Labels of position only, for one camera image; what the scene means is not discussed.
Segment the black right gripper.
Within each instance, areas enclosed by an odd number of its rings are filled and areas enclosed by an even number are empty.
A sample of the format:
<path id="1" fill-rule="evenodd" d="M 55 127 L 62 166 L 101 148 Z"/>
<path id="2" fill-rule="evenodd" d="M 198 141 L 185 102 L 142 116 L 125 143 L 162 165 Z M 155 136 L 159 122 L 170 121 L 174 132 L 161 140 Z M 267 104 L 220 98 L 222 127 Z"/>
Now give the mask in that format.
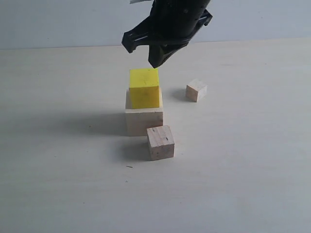
<path id="1" fill-rule="evenodd" d="M 155 0 L 150 14 L 139 25 L 125 32 L 122 45 L 132 53 L 138 46 L 149 46 L 148 62 L 163 65 L 174 53 L 188 45 L 212 15 L 208 0 Z"/>

